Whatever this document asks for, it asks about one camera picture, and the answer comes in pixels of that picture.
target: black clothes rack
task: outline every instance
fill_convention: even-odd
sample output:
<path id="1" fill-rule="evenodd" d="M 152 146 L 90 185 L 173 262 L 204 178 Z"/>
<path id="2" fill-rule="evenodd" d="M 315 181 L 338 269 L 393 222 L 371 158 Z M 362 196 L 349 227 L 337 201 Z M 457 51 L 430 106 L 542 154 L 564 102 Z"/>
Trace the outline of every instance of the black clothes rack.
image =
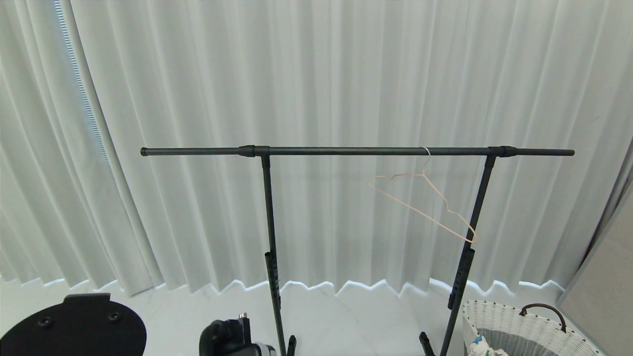
<path id="1" fill-rule="evenodd" d="M 275 314 L 275 326 L 281 356 L 294 356 L 296 338 L 290 337 L 286 352 L 284 327 L 281 320 L 281 296 L 279 293 L 279 274 L 277 272 L 277 245 L 275 244 L 275 219 L 273 214 L 272 185 L 270 182 L 270 156 L 486 156 L 484 173 L 481 177 L 479 190 L 475 199 L 475 206 L 470 217 L 470 225 L 477 227 L 479 214 L 484 203 L 484 196 L 490 181 L 490 174 L 497 157 L 512 156 L 573 156 L 572 149 L 535 149 L 516 148 L 511 146 L 495 146 L 480 148 L 457 147 L 270 147 L 270 146 L 240 146 L 235 148 L 141 148 L 142 156 L 184 156 L 184 155 L 239 155 L 245 157 L 261 157 L 261 168 L 264 177 L 264 192 L 266 198 L 266 217 L 268 220 L 268 242 L 270 251 L 266 252 L 266 267 L 268 269 L 268 283 L 270 296 Z M 466 238 L 472 240 L 473 232 L 468 229 Z M 464 295 L 468 273 L 472 265 L 475 250 L 470 247 L 470 242 L 464 242 L 461 251 L 460 262 L 455 274 L 453 290 L 448 298 L 448 309 L 451 316 L 448 319 L 446 334 L 440 356 L 446 356 L 451 342 L 455 322 L 457 320 L 459 306 Z M 435 356 L 426 333 L 420 333 L 420 343 L 427 356 Z"/>

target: basket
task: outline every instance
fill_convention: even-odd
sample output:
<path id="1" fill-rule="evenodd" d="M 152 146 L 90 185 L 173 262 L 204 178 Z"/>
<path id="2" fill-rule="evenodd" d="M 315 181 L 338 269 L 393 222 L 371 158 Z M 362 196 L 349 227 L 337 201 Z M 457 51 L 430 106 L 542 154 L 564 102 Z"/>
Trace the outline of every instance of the basket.
<path id="1" fill-rule="evenodd" d="M 528 308 L 553 310 L 560 322 L 527 312 Z M 600 352 L 590 342 L 567 328 L 562 314 L 547 304 L 528 304 L 519 310 L 483 300 L 471 300 L 462 306 L 464 343 L 478 336 L 486 338 L 493 349 L 511 356 L 596 356 Z"/>

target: floor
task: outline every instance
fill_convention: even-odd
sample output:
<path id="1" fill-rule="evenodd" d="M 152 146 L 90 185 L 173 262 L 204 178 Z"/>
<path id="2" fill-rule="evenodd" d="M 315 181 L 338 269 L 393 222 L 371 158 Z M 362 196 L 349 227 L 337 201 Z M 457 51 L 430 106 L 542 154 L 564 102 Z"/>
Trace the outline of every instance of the floor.
<path id="1" fill-rule="evenodd" d="M 142 317 L 147 327 L 145 355 L 197 355 L 200 332 L 211 321 L 236 319 L 243 312 L 251 319 L 253 341 L 279 350 L 267 283 L 245 289 L 236 281 L 221 293 L 211 286 L 194 294 L 187 288 L 167 291 L 159 287 L 132 298 L 125 296 L 116 282 L 99 291 L 111 293 L 111 300 Z M 516 293 L 501 283 L 486 292 L 469 283 L 464 300 L 485 299 L 522 307 L 534 302 L 554 304 L 562 291 L 554 282 L 543 286 L 522 283 Z M 63 281 L 47 286 L 40 281 L 0 283 L 0 334 L 24 317 L 61 303 L 67 294 L 90 292 L 94 290 L 88 283 L 72 289 Z M 350 282 L 338 293 L 329 283 L 306 288 L 290 282 L 282 289 L 285 337 L 296 335 L 300 356 L 408 356 L 423 355 L 418 335 L 426 331 L 439 354 L 449 316 L 449 292 L 449 286 L 438 281 L 432 281 L 426 292 L 406 285 L 400 293 L 384 282 L 371 288 Z M 463 354 L 462 343 L 458 319 L 449 355 Z"/>

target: basket handle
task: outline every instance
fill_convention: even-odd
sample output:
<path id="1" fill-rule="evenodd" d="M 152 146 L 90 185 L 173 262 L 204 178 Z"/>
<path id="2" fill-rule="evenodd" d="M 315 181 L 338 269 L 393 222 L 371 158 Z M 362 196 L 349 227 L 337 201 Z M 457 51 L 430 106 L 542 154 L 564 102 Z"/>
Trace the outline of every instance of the basket handle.
<path id="1" fill-rule="evenodd" d="M 528 308 L 532 308 L 532 307 L 541 307 L 541 308 L 547 308 L 550 309 L 551 311 L 553 311 L 554 313 L 556 313 L 556 315 L 558 315 L 558 317 L 560 318 L 560 324 L 561 326 L 561 331 L 563 331 L 564 333 L 567 332 L 567 323 L 565 322 L 565 318 L 563 318 L 563 314 L 561 314 L 558 309 L 552 307 L 551 305 L 547 305 L 547 304 L 542 304 L 542 303 L 534 303 L 534 304 L 528 304 L 526 306 L 523 307 L 523 309 L 521 309 L 521 312 L 519 313 L 519 315 L 521 315 L 522 317 L 527 315 L 527 309 Z"/>

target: vertical support pole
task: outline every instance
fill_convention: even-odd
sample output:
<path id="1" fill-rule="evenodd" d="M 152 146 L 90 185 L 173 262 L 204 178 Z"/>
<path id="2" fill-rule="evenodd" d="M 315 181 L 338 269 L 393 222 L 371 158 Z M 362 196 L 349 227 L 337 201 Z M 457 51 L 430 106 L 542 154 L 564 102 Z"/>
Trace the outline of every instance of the vertical support pole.
<path id="1" fill-rule="evenodd" d="M 488 182 L 490 181 L 490 174 L 494 167 L 494 161 L 496 156 L 486 156 L 486 164 L 484 165 L 484 173 L 481 177 L 481 183 L 479 183 L 479 190 L 477 191 L 477 197 L 475 199 L 475 206 L 473 208 L 473 214 L 470 216 L 470 226 L 473 229 L 477 228 L 477 222 L 479 221 L 479 214 L 484 204 L 484 197 L 486 196 L 486 189 L 488 188 Z M 468 229 L 466 233 L 468 240 L 473 239 L 473 232 Z M 470 272 L 470 266 L 473 262 L 475 250 L 470 248 L 471 243 L 464 242 L 464 247 L 461 251 L 460 264 L 457 268 L 455 275 L 455 282 L 453 284 L 453 291 L 448 298 L 448 308 L 451 309 L 451 317 L 448 319 L 448 325 L 446 327 L 446 334 L 444 335 L 444 343 L 442 344 L 442 351 L 440 356 L 446 356 L 448 353 L 448 346 L 451 343 L 451 337 L 455 329 L 455 322 L 460 312 L 461 299 L 464 296 L 464 289 L 466 288 L 466 282 L 468 281 L 468 273 Z"/>
<path id="2" fill-rule="evenodd" d="M 270 298 L 273 302 L 275 314 L 275 327 L 279 340 L 281 356 L 286 356 L 284 327 L 281 322 L 281 295 L 279 293 L 279 274 L 277 272 L 277 244 L 275 242 L 275 218 L 273 215 L 273 193 L 270 180 L 270 155 L 261 156 L 261 168 L 264 173 L 264 195 L 266 198 L 266 220 L 268 222 L 268 243 L 270 252 L 266 252 L 266 268 L 268 270 L 268 284 L 270 286 Z"/>

